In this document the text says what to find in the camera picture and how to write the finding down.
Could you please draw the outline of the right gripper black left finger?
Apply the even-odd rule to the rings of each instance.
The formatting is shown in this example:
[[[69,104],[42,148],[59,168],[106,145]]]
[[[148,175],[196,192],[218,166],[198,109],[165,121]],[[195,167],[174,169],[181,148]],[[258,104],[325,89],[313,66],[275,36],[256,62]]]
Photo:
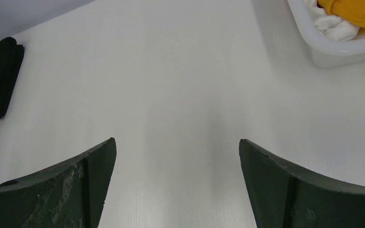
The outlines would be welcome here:
[[[96,228],[116,161],[110,138],[35,173],[0,184],[0,228]]]

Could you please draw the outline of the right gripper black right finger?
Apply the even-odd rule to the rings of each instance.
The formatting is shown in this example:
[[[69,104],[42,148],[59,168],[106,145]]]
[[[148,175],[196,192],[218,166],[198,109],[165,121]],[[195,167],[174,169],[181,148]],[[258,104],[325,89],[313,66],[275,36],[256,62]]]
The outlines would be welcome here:
[[[339,181],[239,143],[241,169],[259,228],[365,228],[365,186]]]

